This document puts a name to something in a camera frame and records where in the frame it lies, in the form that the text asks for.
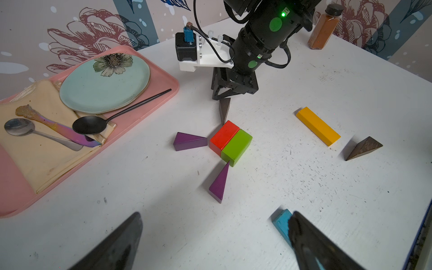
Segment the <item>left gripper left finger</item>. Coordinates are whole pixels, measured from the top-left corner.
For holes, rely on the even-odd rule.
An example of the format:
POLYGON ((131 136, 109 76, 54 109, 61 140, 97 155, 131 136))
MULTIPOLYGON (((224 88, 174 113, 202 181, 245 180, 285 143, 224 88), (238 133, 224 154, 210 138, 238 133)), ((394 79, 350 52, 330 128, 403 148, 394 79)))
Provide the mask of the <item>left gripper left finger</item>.
POLYGON ((139 212, 133 213, 90 253, 71 267, 72 270, 130 270, 140 243, 143 223, 139 212))

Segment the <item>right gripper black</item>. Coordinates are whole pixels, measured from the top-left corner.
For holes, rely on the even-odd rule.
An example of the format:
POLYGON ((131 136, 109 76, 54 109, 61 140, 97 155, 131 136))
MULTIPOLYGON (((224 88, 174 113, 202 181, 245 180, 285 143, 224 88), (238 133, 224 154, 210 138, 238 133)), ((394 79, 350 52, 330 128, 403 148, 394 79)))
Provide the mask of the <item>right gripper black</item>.
POLYGON ((221 100, 235 95, 255 94, 259 90, 256 73, 240 74, 235 69, 214 67, 211 89, 212 99, 221 100))

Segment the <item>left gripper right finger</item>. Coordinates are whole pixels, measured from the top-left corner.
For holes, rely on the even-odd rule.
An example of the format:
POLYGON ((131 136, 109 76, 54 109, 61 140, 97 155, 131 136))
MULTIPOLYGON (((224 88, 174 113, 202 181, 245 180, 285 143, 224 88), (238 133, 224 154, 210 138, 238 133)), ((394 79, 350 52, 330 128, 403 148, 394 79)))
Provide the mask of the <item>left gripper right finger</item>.
POLYGON ((288 221, 289 240, 301 270, 362 270, 304 215, 295 211, 288 221))

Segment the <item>brown triangle block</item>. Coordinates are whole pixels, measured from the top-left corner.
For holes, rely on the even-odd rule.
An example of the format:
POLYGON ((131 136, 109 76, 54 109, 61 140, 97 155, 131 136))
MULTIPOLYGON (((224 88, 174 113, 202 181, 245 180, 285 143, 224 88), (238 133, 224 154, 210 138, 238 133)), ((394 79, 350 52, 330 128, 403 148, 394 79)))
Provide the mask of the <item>brown triangle block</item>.
POLYGON ((231 102, 230 98, 223 98, 219 100, 219 114, 220 114, 222 125, 225 125, 227 121, 230 102, 231 102))
POLYGON ((371 136, 365 138, 361 142, 359 142, 351 153, 345 158, 346 161, 352 160, 354 158, 358 158, 360 156, 364 156, 366 154, 372 153, 373 151, 383 147, 383 144, 378 142, 376 139, 371 136))

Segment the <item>teal long block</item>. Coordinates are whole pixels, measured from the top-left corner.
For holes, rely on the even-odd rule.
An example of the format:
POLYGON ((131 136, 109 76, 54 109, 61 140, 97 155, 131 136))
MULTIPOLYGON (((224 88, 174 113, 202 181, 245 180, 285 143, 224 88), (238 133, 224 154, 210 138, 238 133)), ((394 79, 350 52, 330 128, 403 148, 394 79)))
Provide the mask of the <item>teal long block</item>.
POLYGON ((293 248, 289 239, 289 220, 291 217, 292 213, 288 209, 278 209, 273 213, 271 219, 272 224, 278 230, 283 239, 291 248, 293 248))

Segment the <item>red rectangular block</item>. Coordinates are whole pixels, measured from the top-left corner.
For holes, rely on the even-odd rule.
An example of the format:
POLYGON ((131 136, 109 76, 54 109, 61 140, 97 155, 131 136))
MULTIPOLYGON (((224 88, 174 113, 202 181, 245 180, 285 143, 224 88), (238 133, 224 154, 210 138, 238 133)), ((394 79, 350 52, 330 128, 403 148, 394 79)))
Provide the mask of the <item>red rectangular block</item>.
POLYGON ((222 128, 210 139, 209 147, 221 156, 222 150, 237 134, 240 128, 231 121, 226 121, 222 128))

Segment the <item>green rectangular block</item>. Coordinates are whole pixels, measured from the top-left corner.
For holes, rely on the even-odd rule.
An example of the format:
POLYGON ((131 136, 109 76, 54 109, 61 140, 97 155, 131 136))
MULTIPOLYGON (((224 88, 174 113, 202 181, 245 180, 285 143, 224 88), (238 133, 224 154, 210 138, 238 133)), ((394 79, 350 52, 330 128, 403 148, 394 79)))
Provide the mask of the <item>green rectangular block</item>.
POLYGON ((234 167, 248 149, 253 137, 240 129, 221 152, 221 158, 234 167))

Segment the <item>purple triangle block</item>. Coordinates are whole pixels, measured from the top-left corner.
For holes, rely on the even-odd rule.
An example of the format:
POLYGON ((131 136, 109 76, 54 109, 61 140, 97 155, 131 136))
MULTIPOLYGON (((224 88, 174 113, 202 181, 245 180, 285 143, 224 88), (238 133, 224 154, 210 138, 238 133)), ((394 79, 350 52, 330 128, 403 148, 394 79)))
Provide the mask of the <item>purple triangle block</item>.
POLYGON ((174 139, 173 146, 176 151, 188 150, 208 145, 206 137, 191 135, 187 133, 178 132, 174 139))
POLYGON ((230 167, 230 162, 226 163, 224 168, 220 171, 220 173, 217 175, 217 177, 209 187, 209 193, 220 204, 222 203, 224 192, 225 192, 229 167, 230 167))

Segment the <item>orange long block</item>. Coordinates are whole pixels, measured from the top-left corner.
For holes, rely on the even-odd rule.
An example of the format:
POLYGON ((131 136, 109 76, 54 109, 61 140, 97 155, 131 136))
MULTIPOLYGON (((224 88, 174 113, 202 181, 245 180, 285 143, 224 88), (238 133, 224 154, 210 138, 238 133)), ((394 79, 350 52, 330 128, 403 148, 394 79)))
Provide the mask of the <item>orange long block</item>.
POLYGON ((308 107, 299 110, 296 117, 328 147, 341 138, 337 132, 308 107))

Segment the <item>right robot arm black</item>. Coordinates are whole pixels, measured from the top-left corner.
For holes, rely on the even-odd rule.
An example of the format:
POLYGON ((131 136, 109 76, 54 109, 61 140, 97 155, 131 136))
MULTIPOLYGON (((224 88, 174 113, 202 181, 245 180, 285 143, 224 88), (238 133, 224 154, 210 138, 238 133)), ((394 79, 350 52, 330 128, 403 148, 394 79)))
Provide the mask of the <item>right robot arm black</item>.
POLYGON ((302 28, 312 30, 312 16, 320 0, 225 1, 229 17, 244 25, 236 39, 229 38, 233 68, 214 68, 213 99, 258 91, 255 71, 262 65, 283 69, 287 64, 270 61, 282 48, 291 56, 288 39, 302 28))

